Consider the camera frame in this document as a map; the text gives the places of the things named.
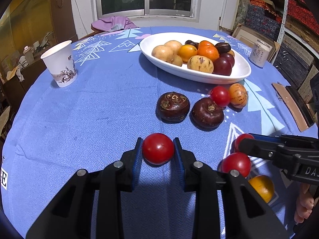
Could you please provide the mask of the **person's hand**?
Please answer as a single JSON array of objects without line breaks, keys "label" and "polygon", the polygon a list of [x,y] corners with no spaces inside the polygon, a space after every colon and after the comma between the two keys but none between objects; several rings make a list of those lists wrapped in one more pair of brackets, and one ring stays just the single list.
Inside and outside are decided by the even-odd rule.
[{"label": "person's hand", "polygon": [[316,204],[315,199],[309,192],[310,185],[301,183],[299,188],[299,195],[296,200],[296,210],[294,214],[294,221],[296,224],[303,223],[308,219],[312,213],[312,209]]}]

